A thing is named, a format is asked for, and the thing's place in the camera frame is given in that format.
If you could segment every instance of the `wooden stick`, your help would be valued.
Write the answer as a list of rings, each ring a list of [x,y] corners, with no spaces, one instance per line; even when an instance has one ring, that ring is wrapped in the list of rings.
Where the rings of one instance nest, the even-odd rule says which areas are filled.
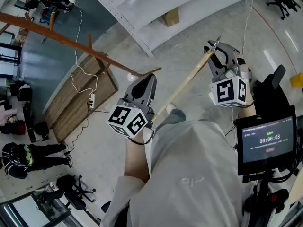
[[[165,104],[159,109],[159,111],[154,115],[151,122],[154,122],[156,118],[166,109],[166,107],[176,98],[176,96],[185,88],[185,86],[195,77],[195,75],[206,65],[208,59],[213,55],[213,51],[209,50],[196,67],[191,71],[188,77],[183,81],[183,83],[178,87],[178,89],[167,99]]]
[[[60,43],[63,43],[63,44],[68,45],[70,47],[73,47],[77,50],[83,51],[84,53],[87,53],[91,56],[94,56],[94,57],[96,57],[100,60],[104,60],[107,63],[110,63],[113,66],[116,66],[120,69],[123,69],[127,72],[130,72],[135,76],[138,76],[138,77],[142,76],[142,74],[129,69],[128,67],[112,60],[111,58],[108,58],[106,55],[101,55],[97,51],[94,51],[93,49],[90,49],[90,48],[80,44],[79,42],[71,40],[70,38],[67,38],[67,37],[65,37],[61,34],[58,34],[58,33],[54,32],[54,31],[49,31],[49,29],[47,29],[47,28],[45,28],[41,25],[31,23],[31,22],[28,22],[28,21],[20,18],[20,17],[15,17],[15,16],[12,16],[12,15],[9,15],[9,14],[4,14],[4,13],[0,13],[0,21],[2,21],[4,23],[16,25],[18,27],[33,31],[37,34],[46,36],[46,37],[51,38],[53,40],[56,40]]]
[[[24,16],[25,16],[26,21],[31,22],[31,21],[30,21],[30,17],[29,17],[29,15],[28,15],[28,12],[26,12],[26,13],[24,14]]]
[[[6,24],[1,30],[0,35],[10,26],[10,24]]]
[[[110,66],[110,63],[108,63],[108,64],[106,65],[106,67],[105,67],[104,71],[102,72],[103,74],[104,74],[105,72],[107,72],[107,70],[108,70],[109,66]]]
[[[157,68],[157,69],[155,69],[155,70],[151,70],[151,71],[149,71],[149,72],[147,72],[147,73],[144,73],[142,76],[146,76],[146,75],[148,75],[148,74],[154,73],[154,72],[159,71],[159,70],[161,70],[161,69],[162,69],[162,67],[159,67],[159,68]]]
[[[53,23],[55,22],[56,12],[52,12],[51,20],[49,22],[49,31],[53,31]]]
[[[93,48],[93,46],[92,46],[92,44],[91,44],[91,34],[89,34],[89,48],[90,48],[90,49]]]

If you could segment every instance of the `white cable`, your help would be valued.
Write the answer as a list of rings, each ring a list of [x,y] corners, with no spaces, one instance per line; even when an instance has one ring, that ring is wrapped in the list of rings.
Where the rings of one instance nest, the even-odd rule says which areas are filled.
[[[235,142],[237,143],[237,141],[236,141],[236,127],[235,128],[233,128],[233,134],[234,134],[234,136],[235,136]]]
[[[77,33],[76,42],[78,41],[78,37],[79,37],[79,33],[80,33],[80,28],[81,28],[81,24],[82,24],[82,15],[83,15],[83,13],[82,13],[82,11],[81,11],[81,9],[80,9],[79,0],[78,0],[78,9],[79,9],[79,11],[80,11],[80,13],[81,13],[81,22],[80,22],[80,24],[79,24],[79,29],[78,29],[78,33]],[[78,93],[82,93],[82,92],[85,92],[85,91],[87,91],[87,90],[91,90],[91,93],[89,94],[89,98],[90,98],[90,95],[91,95],[92,93],[94,93],[94,91],[97,90],[98,76],[93,75],[93,74],[86,73],[86,72],[84,71],[84,69],[78,65],[77,49],[75,49],[75,56],[76,56],[76,66],[79,67],[79,68],[83,71],[83,73],[84,73],[85,75],[96,77],[96,88],[95,88],[95,89],[87,88],[87,89],[84,89],[84,90],[82,90],[82,91],[78,91],[78,89],[76,88],[76,86],[75,86],[74,83],[73,83],[74,78],[73,78],[72,74],[71,74],[71,83],[72,83],[72,85],[74,86],[74,88],[76,89],[76,91],[77,91]]]
[[[46,137],[48,136],[48,134],[47,135],[45,135],[44,136],[44,138],[42,139],[42,140],[39,140],[39,141],[37,141],[37,142],[41,142],[41,141],[43,141]]]
[[[253,5],[253,3],[254,3],[254,0],[251,1],[250,12],[248,13],[248,16],[247,16],[247,18],[246,18],[246,25],[245,25],[245,29],[244,29],[244,38],[243,38],[244,43],[243,43],[243,47],[242,47],[242,57],[243,57],[243,55],[244,55],[244,47],[245,47],[245,36],[246,36],[247,22],[248,22],[248,18],[250,17],[250,13],[251,13],[251,11],[252,11],[252,5]]]

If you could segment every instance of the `yellow object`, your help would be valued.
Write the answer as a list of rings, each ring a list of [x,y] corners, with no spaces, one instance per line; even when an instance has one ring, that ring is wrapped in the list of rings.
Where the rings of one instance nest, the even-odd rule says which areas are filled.
[[[28,162],[28,165],[31,166],[34,163],[34,158],[33,158],[32,151],[31,151],[30,147],[26,144],[24,144],[23,149],[25,151],[25,158]]]
[[[299,73],[298,75],[293,76],[290,78],[290,84],[292,87],[303,87],[303,73]]]

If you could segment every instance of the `cardboard box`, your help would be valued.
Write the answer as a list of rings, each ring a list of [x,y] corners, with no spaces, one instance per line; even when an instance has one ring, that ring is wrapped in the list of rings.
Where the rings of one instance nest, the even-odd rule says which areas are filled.
[[[175,8],[166,14],[162,15],[167,27],[170,27],[172,25],[175,25],[179,23],[179,10],[178,8]]]

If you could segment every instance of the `concrete floor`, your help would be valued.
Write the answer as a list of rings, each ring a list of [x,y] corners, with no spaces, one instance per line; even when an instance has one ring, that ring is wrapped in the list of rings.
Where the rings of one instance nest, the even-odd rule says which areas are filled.
[[[92,42],[106,32],[116,19],[97,1],[79,0],[83,12],[81,30],[78,41],[88,44],[88,34]],[[36,10],[39,14],[43,7]],[[74,7],[69,13],[60,13],[54,23],[54,31],[76,40],[81,13]],[[22,70],[24,79],[33,89],[32,110],[35,122],[41,120],[42,111],[58,84],[75,63],[75,50],[63,46],[59,42],[47,39],[43,44],[42,35],[29,32],[22,49]]]
[[[255,0],[254,7],[281,39],[297,72],[302,72],[303,10],[299,9],[297,13],[289,10],[290,16],[281,20],[279,8],[268,7],[267,1],[270,0]],[[223,41],[241,51],[249,4],[236,3],[192,25],[155,49],[153,58],[149,58],[119,24],[102,35],[94,43],[94,48],[109,52],[110,58],[138,72],[144,73],[162,67],[161,71],[155,73],[158,84],[152,107],[157,111],[202,58],[207,40],[215,40],[221,35]],[[254,10],[251,12],[246,31],[244,59],[252,70],[254,79],[260,81],[273,73],[276,66],[284,65],[286,74],[280,85],[289,103],[296,106],[297,116],[303,114],[302,92],[300,89],[291,88],[289,83],[290,77],[296,74],[295,69],[277,37]],[[126,78],[127,73],[114,67],[111,67],[111,70],[119,91],[99,110],[109,110],[111,105],[117,103],[118,98],[123,96],[130,84]],[[206,118],[216,122],[223,131],[226,131],[232,120],[232,109],[213,105],[208,96],[211,78],[211,71],[206,66],[173,103],[185,112],[188,120]],[[98,218],[103,216],[100,207],[112,198],[117,178],[123,174],[125,162],[125,138],[116,135],[106,125],[107,116],[106,113],[95,112],[89,117],[89,127],[79,136],[75,142],[75,150],[71,153],[74,162],[71,171],[77,175],[81,174],[89,186],[97,189],[96,202],[90,204],[89,208]],[[165,116],[166,113],[163,113],[155,126]],[[86,124],[84,121],[66,142],[71,144],[80,133],[81,127]],[[227,138],[230,145],[234,146],[233,132]]]

